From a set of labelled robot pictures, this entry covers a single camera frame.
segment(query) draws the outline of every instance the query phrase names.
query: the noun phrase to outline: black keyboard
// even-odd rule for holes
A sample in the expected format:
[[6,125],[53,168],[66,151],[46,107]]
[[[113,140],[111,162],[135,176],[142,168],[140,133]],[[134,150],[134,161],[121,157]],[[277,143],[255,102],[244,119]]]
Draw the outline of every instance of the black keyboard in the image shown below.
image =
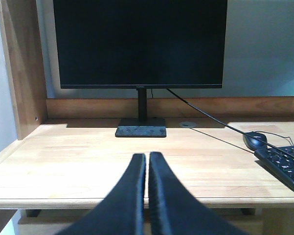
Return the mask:
[[267,166],[272,174],[294,191],[294,146],[258,149],[254,155]]

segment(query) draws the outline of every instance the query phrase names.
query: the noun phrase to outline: monitor screen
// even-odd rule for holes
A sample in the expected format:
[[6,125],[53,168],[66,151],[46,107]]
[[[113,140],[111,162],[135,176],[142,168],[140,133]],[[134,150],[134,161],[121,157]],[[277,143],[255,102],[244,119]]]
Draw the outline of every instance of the monitor screen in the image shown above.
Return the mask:
[[53,0],[61,88],[222,87],[227,0]]

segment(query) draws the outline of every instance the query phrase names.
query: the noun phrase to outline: mouse cable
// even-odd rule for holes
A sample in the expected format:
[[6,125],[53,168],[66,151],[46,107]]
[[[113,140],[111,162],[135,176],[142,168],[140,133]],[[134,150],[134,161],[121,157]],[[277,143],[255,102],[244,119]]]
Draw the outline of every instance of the mouse cable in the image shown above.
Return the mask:
[[292,138],[290,136],[281,136],[281,135],[278,135],[278,134],[275,134],[275,133],[272,133],[272,132],[266,132],[266,131],[255,131],[257,133],[265,133],[265,134],[270,134],[270,135],[275,135],[275,136],[278,136],[278,137],[281,137],[285,140],[288,141],[288,143],[292,146],[294,146],[294,142],[292,140]]
[[255,139],[255,140],[257,140],[257,141],[259,141],[259,142],[261,142],[261,143],[263,143],[263,144],[265,144],[265,145],[271,147],[271,148],[277,149],[278,151],[281,151],[282,153],[284,153],[284,154],[286,154],[286,155],[290,155],[290,156],[292,156],[292,157],[294,158],[294,156],[293,156],[292,154],[287,153],[286,151],[284,151],[284,150],[282,150],[282,149],[280,149],[280,148],[278,148],[278,147],[276,147],[276,146],[274,146],[274,145],[272,145],[272,144],[270,144],[270,143],[267,143],[267,142],[265,142],[265,141],[263,141],[263,140],[259,140],[259,139],[257,139],[256,137],[253,137],[253,136],[251,136],[251,135],[248,135],[247,133],[245,133],[245,132],[243,132],[243,131],[241,131],[241,130],[238,130],[238,129],[236,129],[235,127],[232,127],[232,126],[230,126],[230,125],[227,125],[226,123],[224,123],[224,122],[222,122],[222,121],[216,119],[215,117],[211,116],[210,114],[206,113],[205,111],[203,111],[203,110],[197,108],[196,106],[194,106],[193,104],[189,103],[187,100],[181,98],[180,96],[178,96],[177,94],[175,94],[174,92],[172,92],[169,88],[167,88],[167,91],[170,92],[170,93],[171,93],[172,95],[174,95],[175,97],[177,97],[178,99],[180,99],[182,102],[184,102],[184,103],[186,103],[187,105],[189,105],[191,108],[193,108],[193,109],[199,111],[200,113],[202,113],[202,114],[204,114],[205,116],[207,116],[207,117],[213,119],[214,121],[218,122],[219,124],[221,124],[221,125],[223,125],[223,126],[226,126],[226,127],[228,127],[229,129],[231,129],[231,130],[233,130],[233,131],[236,131],[236,132],[238,132],[238,133],[240,133],[240,134],[242,134],[242,135],[245,135],[245,136],[248,136],[248,137],[250,137],[250,138],[252,138],[252,139]]

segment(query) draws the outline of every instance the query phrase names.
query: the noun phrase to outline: black mouse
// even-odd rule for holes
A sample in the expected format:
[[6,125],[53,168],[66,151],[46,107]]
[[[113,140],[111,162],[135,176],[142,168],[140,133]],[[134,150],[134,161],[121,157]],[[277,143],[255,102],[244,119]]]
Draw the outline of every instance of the black mouse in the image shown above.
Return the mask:
[[[262,140],[264,142],[267,142],[267,138],[265,135],[263,135],[262,133],[258,133],[258,132],[254,132],[254,131],[251,131],[251,132],[246,132],[246,134],[250,135],[250,136],[253,136],[255,137],[256,139],[258,140]],[[246,136],[246,135],[243,135],[243,140],[246,144],[246,146],[255,151],[257,149],[261,149],[261,148],[267,148],[268,146],[260,141],[257,141],[249,136]]]

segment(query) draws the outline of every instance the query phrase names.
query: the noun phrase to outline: desk surface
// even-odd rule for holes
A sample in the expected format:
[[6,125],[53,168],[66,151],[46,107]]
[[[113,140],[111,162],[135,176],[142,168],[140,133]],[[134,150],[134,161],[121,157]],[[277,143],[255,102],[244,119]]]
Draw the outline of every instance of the desk surface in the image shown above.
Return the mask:
[[[291,136],[294,118],[222,118],[242,131]],[[194,121],[194,129],[179,122]],[[133,153],[162,152],[176,176],[210,207],[294,207],[294,192],[264,170],[242,136],[207,118],[168,118],[166,138],[116,138],[118,119],[58,119],[0,153],[0,208],[91,208]],[[276,146],[289,145],[267,135]]]

